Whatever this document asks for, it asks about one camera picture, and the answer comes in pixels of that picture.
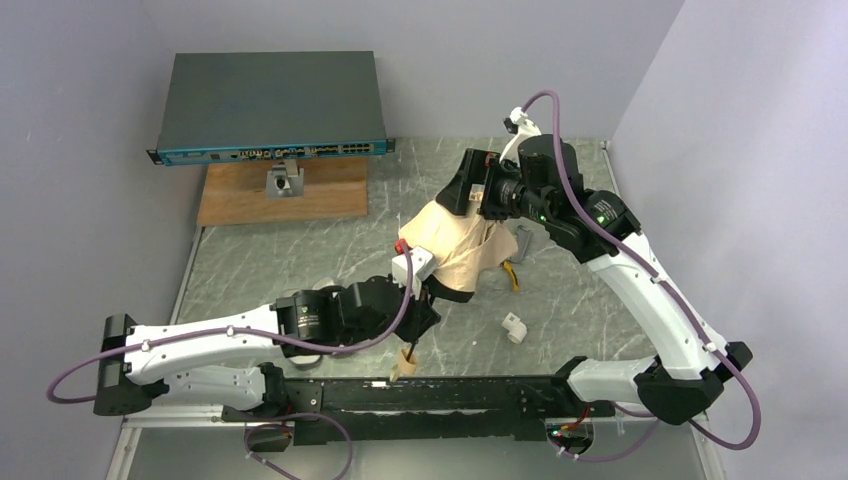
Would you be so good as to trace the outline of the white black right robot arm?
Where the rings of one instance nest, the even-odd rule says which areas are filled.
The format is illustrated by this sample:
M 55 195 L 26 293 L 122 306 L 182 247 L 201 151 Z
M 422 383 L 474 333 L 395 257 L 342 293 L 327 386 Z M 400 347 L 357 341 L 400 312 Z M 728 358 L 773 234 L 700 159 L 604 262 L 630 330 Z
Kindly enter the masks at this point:
M 551 134 L 517 146 L 514 160 L 469 148 L 436 201 L 448 212 L 486 220 L 524 218 L 598 275 L 618 296 L 656 354 L 635 361 L 575 357 L 559 371 L 584 403 L 636 403 L 670 425 L 707 410 L 733 370 L 753 358 L 741 342 L 711 333 L 681 294 L 672 294 L 647 236 L 623 200 L 585 188 L 574 148 Z

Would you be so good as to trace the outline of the beige umbrella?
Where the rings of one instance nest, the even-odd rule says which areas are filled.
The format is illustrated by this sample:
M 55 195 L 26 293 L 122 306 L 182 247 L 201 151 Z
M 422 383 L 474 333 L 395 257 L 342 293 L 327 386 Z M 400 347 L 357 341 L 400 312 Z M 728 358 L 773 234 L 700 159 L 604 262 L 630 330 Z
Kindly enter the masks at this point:
M 423 247 L 436 258 L 435 272 L 414 299 L 429 296 L 465 303 L 476 290 L 480 273 L 499 266 L 517 251 L 515 237 L 499 220 L 479 213 L 482 195 L 470 196 L 466 216 L 455 216 L 431 200 L 398 230 L 410 247 Z

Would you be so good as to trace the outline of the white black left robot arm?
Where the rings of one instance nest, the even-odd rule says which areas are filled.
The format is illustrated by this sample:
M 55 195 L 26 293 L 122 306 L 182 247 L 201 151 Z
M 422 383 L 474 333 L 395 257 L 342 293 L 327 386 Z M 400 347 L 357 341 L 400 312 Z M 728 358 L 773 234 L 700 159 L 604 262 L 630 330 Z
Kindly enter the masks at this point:
M 106 319 L 93 412 L 124 416 L 153 401 L 210 401 L 275 415 L 286 409 L 281 358 L 346 352 L 394 334 L 412 343 L 441 316 L 425 293 L 406 295 L 390 276 L 347 287 L 326 284 L 239 314 L 170 326 L 146 326 L 127 314 Z

